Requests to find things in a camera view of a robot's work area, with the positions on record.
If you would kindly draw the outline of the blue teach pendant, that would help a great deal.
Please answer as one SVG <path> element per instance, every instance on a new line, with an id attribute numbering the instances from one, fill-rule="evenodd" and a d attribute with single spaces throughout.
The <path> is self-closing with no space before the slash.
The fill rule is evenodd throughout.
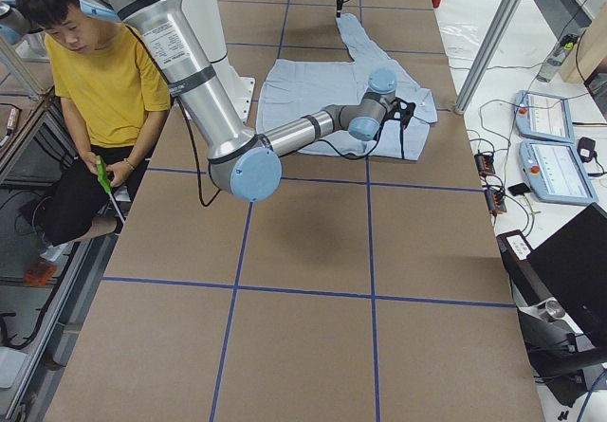
<path id="1" fill-rule="evenodd" d="M 515 96 L 514 121 L 525 138 L 573 143 L 575 135 L 565 97 L 520 90 Z"/>
<path id="2" fill-rule="evenodd" d="M 580 206 L 598 202 L 572 144 L 526 139 L 519 155 L 527 183 L 540 201 Z"/>

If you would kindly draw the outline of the orange box on floor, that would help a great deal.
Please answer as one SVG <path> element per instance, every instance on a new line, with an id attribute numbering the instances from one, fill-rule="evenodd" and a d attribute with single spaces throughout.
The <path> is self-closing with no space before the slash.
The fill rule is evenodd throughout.
<path id="1" fill-rule="evenodd" d="M 56 265 L 39 258 L 34 262 L 24 275 L 24 285 L 26 286 L 45 286 L 49 279 L 54 275 L 56 271 Z"/>

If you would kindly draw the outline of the light blue button-up shirt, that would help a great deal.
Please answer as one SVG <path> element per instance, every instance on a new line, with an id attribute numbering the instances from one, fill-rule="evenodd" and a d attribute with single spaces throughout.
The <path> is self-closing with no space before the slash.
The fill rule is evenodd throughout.
<path id="1" fill-rule="evenodd" d="M 437 122 L 432 91 L 420 86 L 399 62 L 371 40 L 355 15 L 343 14 L 336 22 L 352 60 L 277 60 L 261 88 L 255 129 L 266 132 L 330 104 L 358 104 L 368 88 L 370 75 L 380 68 L 387 68 L 395 73 L 396 96 L 415 103 L 414 117 L 404 132 L 404 148 L 405 159 L 417 161 L 431 125 Z M 388 121 L 379 142 L 363 142 L 346 131 L 338 131 L 326 137 L 325 142 L 304 147 L 302 152 L 326 156 L 371 154 L 400 158 L 399 124 L 394 120 Z"/>

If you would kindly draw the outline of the person in yellow shirt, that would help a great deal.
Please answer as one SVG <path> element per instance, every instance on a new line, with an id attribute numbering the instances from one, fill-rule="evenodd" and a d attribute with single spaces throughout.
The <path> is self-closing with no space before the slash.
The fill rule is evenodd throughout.
<path id="1" fill-rule="evenodd" d="M 104 163 L 112 188 L 135 197 L 171 98 L 165 81 L 133 30 L 94 19 L 79 0 L 16 0 L 19 11 L 45 33 L 55 86 L 77 158 L 51 196 L 42 228 L 60 246 L 120 232 L 102 216 L 108 195 L 98 181 Z"/>

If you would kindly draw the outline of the far blue teach pendant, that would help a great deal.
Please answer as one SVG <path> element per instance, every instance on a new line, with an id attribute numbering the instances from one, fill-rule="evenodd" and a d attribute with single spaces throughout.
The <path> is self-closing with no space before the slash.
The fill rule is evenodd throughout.
<path id="1" fill-rule="evenodd" d="M 525 138 L 573 143 L 575 135 L 565 97 L 520 90 L 515 96 L 514 121 Z"/>

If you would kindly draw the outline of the green handled tool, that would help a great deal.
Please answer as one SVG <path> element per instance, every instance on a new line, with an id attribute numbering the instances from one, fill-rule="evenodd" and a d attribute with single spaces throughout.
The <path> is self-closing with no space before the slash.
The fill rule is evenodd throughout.
<path id="1" fill-rule="evenodd" d="M 106 170 L 106 164 L 101 156 L 97 156 L 97 180 L 106 194 L 112 193 L 111 182 Z"/>

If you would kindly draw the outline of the clear plastic bag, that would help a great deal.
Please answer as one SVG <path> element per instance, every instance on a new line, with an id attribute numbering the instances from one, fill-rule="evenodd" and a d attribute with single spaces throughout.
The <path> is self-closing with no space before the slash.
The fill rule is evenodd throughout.
<path id="1" fill-rule="evenodd" d="M 484 41 L 487 27 L 471 22 L 438 24 L 446 55 L 449 58 L 473 60 Z"/>

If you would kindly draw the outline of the black laptop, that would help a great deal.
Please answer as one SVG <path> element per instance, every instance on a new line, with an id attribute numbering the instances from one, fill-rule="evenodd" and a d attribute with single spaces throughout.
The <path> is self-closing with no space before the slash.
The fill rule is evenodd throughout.
<path id="1" fill-rule="evenodd" d="M 527 257 L 549 293 L 596 346 L 606 344 L 606 211 L 593 203 Z"/>

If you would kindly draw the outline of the near blue teach pendant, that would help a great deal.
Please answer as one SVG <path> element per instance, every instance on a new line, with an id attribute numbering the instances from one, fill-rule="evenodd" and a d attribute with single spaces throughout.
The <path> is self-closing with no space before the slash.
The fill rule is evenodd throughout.
<path id="1" fill-rule="evenodd" d="M 572 144 L 526 139 L 519 155 L 527 183 L 540 201 L 580 206 L 598 202 Z"/>

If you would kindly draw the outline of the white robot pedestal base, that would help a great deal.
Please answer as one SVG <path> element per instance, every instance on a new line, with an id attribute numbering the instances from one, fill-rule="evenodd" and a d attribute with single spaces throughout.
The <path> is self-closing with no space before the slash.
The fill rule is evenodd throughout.
<path id="1" fill-rule="evenodd" d="M 246 122 L 255 80 L 241 77 L 230 63 L 217 0 L 183 0 L 182 9 L 238 117 Z"/>

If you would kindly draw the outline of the aluminium frame post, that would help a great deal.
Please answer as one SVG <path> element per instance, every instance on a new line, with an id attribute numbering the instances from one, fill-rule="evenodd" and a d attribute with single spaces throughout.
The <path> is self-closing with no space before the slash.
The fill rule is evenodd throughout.
<path id="1" fill-rule="evenodd" d="M 455 114 L 465 114 L 520 2 L 521 0 L 501 0 L 457 96 L 453 106 Z"/>

